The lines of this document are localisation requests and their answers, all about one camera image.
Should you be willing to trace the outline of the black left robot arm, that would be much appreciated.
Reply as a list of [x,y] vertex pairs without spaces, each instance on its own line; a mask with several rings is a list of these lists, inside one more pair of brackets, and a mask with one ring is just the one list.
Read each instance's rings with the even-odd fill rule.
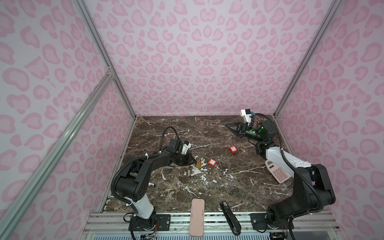
[[188,141],[172,139],[168,146],[152,155],[129,157],[113,177],[112,195],[129,204],[135,212],[135,217],[150,219],[155,214],[155,207],[147,196],[152,172],[171,165],[195,165],[197,161],[190,152],[191,146]]

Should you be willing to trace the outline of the brass padlock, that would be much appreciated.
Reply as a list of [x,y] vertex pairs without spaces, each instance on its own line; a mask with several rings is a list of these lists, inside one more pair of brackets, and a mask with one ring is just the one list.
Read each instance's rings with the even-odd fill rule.
[[201,169],[202,167],[202,161],[197,161],[196,168]]

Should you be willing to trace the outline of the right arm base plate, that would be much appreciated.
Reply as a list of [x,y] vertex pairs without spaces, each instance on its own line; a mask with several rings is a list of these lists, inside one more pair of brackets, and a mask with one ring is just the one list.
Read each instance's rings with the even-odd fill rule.
[[266,213],[251,213],[250,218],[253,230],[260,233],[271,230],[288,230],[289,227],[289,222],[287,220],[275,224],[268,224]]

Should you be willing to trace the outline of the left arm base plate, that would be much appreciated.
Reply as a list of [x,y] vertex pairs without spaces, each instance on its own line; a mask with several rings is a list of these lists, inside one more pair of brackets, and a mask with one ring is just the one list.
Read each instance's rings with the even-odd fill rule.
[[130,231],[154,232],[168,231],[170,229],[171,215],[152,214],[149,219],[133,215],[130,219]]

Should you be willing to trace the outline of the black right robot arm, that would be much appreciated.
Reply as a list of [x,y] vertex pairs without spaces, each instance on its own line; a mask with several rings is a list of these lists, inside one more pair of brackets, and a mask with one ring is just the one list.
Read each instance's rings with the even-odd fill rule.
[[267,225],[275,228],[297,217],[319,213],[336,202],[326,167],[302,161],[287,153],[282,146],[276,146],[274,138],[279,138],[280,133],[273,121],[264,121],[257,130],[252,122],[229,123],[225,126],[237,137],[252,142],[258,155],[278,165],[294,179],[292,195],[268,206]]

